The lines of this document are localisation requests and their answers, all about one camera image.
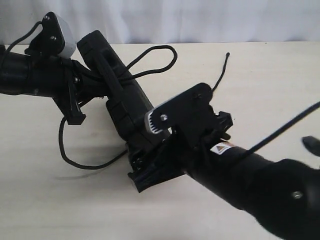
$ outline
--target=white backdrop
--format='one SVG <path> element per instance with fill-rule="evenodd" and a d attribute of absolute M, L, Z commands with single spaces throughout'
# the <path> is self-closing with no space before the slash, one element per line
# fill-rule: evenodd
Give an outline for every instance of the white backdrop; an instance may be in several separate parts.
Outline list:
<path fill-rule="evenodd" d="M 320 0 L 0 0 L 0 40 L 49 11 L 76 40 L 98 29 L 111 43 L 320 41 Z"/>

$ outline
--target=wooden table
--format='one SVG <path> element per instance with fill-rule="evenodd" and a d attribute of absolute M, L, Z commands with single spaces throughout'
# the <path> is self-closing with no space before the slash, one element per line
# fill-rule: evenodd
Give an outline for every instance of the wooden table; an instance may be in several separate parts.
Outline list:
<path fill-rule="evenodd" d="M 114 45 L 129 63 L 150 45 Z M 174 44 L 176 65 L 138 81 L 156 106 L 220 76 L 211 104 L 232 114 L 231 141 L 249 148 L 320 98 L 320 42 Z M 25 46 L 15 48 L 22 52 Z M 171 53 L 155 51 L 132 73 L 165 66 Z M 77 52 L 74 59 L 80 60 Z M 67 126 L 70 158 L 98 165 L 124 148 L 105 108 L 83 108 L 82 126 Z M 0 239 L 3 240 L 275 240 L 255 219 L 234 209 L 187 176 L 138 193 L 127 157 L 102 171 L 66 164 L 58 147 L 62 114 L 50 98 L 0 95 Z M 320 137 L 320 111 L 259 151 L 267 159 L 301 160 L 315 168 L 301 137 Z"/>

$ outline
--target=white label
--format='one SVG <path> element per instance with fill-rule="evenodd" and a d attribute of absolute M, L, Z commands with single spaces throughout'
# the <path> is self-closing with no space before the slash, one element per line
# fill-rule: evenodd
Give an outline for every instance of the white label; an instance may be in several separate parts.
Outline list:
<path fill-rule="evenodd" d="M 214 152 L 215 154 L 221 155 L 225 151 L 227 151 L 230 148 L 233 148 L 235 145 L 228 141 L 223 141 L 218 143 L 217 145 L 214 145 L 210 150 L 211 152 Z"/>

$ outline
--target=black cable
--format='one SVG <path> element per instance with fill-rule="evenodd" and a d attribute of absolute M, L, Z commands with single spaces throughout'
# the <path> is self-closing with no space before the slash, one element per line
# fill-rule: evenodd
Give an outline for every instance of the black cable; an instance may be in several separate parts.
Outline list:
<path fill-rule="evenodd" d="M 83 101 L 79 104 L 80 107 L 84 106 L 85 104 L 87 104 L 91 99 L 88 99 L 86 101 Z M 110 166 L 111 164 L 113 164 L 115 161 L 119 160 L 122 156 L 124 156 L 128 151 L 127 150 L 124 150 L 123 152 L 121 152 L 120 154 L 118 154 L 116 157 L 114 157 L 113 159 L 111 159 L 110 161 L 104 163 L 104 164 L 101 164 L 101 165 L 97 165 L 97 166 L 88 166 L 88 165 L 82 165 L 82 164 L 79 164 L 75 161 L 72 161 L 70 158 L 67 157 L 66 155 L 66 151 L 65 151 L 65 147 L 64 147 L 64 128 L 65 128 L 65 123 L 66 123 L 67 119 L 66 117 L 64 116 L 61 120 L 61 123 L 60 123 L 60 126 L 59 126 L 59 134 L 58 134 L 58 142 L 59 142 L 59 149 L 60 149 L 60 153 L 61 153 L 61 157 L 62 159 L 78 168 L 78 169 L 84 169 L 84 170 L 99 170 L 99 169 L 103 169 L 103 168 L 106 168 L 108 166 Z"/>
<path fill-rule="evenodd" d="M 303 112 L 301 112 L 300 114 L 298 114 L 297 116 L 295 116 L 293 119 L 291 119 L 290 121 L 288 121 L 285 125 L 283 125 L 282 127 L 280 127 L 278 130 L 276 130 L 274 133 L 272 133 L 271 135 L 269 135 L 268 137 L 266 137 L 265 139 L 263 139 L 261 142 L 257 143 L 256 145 L 254 145 L 253 147 L 251 147 L 250 149 L 248 149 L 247 151 L 245 151 L 242 155 L 239 156 L 239 158 L 236 159 L 236 161 L 234 161 L 228 168 L 232 168 L 235 165 L 239 164 L 242 160 L 244 160 L 245 158 L 247 158 L 248 156 L 250 156 L 251 154 L 255 153 L 256 151 L 258 151 L 259 149 L 261 149 L 262 147 L 264 147 L 265 145 L 267 145 L 268 143 L 270 143 L 272 140 L 274 140 L 275 138 L 277 138 L 278 136 L 280 136 L 281 134 L 283 134 L 286 130 L 288 130 L 289 128 L 291 128 L 293 125 L 295 125 L 297 122 L 301 121 L 303 118 L 305 118 L 306 116 L 308 116 L 309 114 L 311 114 L 312 112 L 314 112 L 315 110 L 317 110 L 318 108 L 320 108 L 320 101 L 318 101 L 317 103 L 313 104 L 312 106 L 308 107 L 306 110 L 304 110 Z"/>
<path fill-rule="evenodd" d="M 214 92 L 214 91 L 217 89 L 217 87 L 219 86 L 222 78 L 223 78 L 224 75 L 225 75 L 226 67 L 227 67 L 227 62 L 228 62 L 229 56 L 230 56 L 230 52 L 227 52 L 226 55 L 225 55 L 225 60 L 224 60 L 223 69 L 222 69 L 221 75 L 220 75 L 218 81 L 216 81 L 214 87 L 212 88 L 212 92 Z"/>
<path fill-rule="evenodd" d="M 171 62 L 163 67 L 163 68 L 159 68 L 159 69 L 152 69 L 152 70 L 147 70 L 147 71 L 143 71 L 140 73 L 137 73 L 135 75 L 132 76 L 128 76 L 128 77 L 121 77 L 126 71 L 128 71 L 133 65 L 135 65 L 137 62 L 139 62 L 145 55 L 147 55 L 148 53 L 150 53 L 153 50 L 158 50 L 158 49 L 169 49 L 172 53 L 173 53 L 173 59 L 171 60 Z M 160 74 L 163 72 L 168 71 L 169 69 L 171 69 L 173 67 L 173 65 L 176 63 L 178 59 L 178 53 L 176 52 L 176 50 L 169 45 L 159 45 L 159 46 L 152 46 L 150 48 L 148 48 L 147 50 L 145 50 L 143 53 L 141 53 L 136 59 L 134 59 L 132 62 L 130 62 L 126 68 L 125 71 L 123 71 L 119 76 L 119 80 L 120 81 L 128 81 L 128 80 L 133 80 L 133 79 L 137 79 L 149 74 Z"/>
<path fill-rule="evenodd" d="M 0 63 L 0 71 L 2 72 L 3 71 L 3 65 L 5 63 L 5 60 L 8 56 L 8 54 L 11 52 L 11 50 L 18 44 L 20 43 L 21 41 L 25 40 L 26 38 L 30 37 L 31 34 L 34 33 L 34 31 L 37 29 L 37 27 L 39 25 L 42 24 L 42 21 L 38 21 L 35 23 L 35 25 L 31 28 L 31 30 L 24 36 L 20 37 L 19 39 L 15 40 L 13 43 L 10 44 L 10 46 L 4 51 L 3 53 L 3 56 L 2 56 L 2 60 L 1 60 L 1 63 Z M 16 96 L 16 95 L 20 95 L 20 94 L 23 94 L 22 91 L 20 92 L 0 92 L 1 94 L 7 94 L 7 95 L 13 95 L 13 96 Z"/>

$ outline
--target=bolt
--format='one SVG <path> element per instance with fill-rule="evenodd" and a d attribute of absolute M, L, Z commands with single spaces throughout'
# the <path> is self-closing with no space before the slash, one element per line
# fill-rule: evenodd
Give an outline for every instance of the bolt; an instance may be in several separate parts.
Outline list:
<path fill-rule="evenodd" d="M 160 116 L 160 119 L 161 119 L 162 122 L 165 122 L 165 121 L 168 120 L 168 116 L 165 115 L 165 114 L 162 114 L 162 115 Z"/>
<path fill-rule="evenodd" d="M 300 198 L 303 197 L 303 193 L 300 192 L 300 191 L 294 191 L 294 192 L 292 193 L 292 197 L 293 197 L 294 199 L 300 199 Z"/>

